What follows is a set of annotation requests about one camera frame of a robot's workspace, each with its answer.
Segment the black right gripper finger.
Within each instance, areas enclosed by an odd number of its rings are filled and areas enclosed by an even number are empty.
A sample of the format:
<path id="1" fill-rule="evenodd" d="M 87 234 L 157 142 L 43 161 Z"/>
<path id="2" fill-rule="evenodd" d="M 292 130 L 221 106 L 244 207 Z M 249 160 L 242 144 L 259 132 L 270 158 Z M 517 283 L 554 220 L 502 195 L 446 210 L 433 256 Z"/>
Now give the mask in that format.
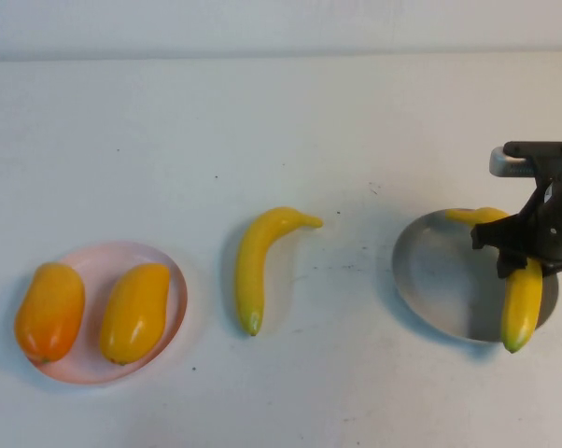
<path id="1" fill-rule="evenodd" d="M 497 259 L 497 275 L 499 279 L 506 279 L 517 270 L 524 270 L 527 257 L 516 253 L 499 253 Z"/>

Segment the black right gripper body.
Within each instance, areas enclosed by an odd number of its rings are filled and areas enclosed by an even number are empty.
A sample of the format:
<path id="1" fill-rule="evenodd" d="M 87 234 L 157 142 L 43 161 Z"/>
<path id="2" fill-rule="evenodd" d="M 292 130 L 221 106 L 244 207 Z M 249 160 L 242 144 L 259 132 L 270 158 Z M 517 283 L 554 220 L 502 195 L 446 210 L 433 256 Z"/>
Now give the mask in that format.
<path id="1" fill-rule="evenodd" d="M 539 263 L 541 274 L 562 272 L 562 179 L 537 186 L 516 215 L 471 230 L 472 247 L 495 247 L 499 253 L 516 253 Z"/>

